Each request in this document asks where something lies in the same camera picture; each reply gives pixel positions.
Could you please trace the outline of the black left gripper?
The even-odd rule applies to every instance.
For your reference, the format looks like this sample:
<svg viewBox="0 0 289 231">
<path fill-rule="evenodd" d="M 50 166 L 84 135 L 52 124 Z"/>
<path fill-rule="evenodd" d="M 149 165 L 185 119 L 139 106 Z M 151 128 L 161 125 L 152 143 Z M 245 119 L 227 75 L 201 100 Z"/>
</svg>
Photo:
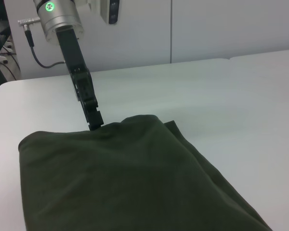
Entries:
<svg viewBox="0 0 289 231">
<path fill-rule="evenodd" d="M 59 45 L 70 73 L 78 101 L 82 104 L 89 130 L 100 128 L 104 121 L 98 111 L 91 74 L 85 64 L 78 39 L 73 29 L 56 32 Z"/>
</svg>

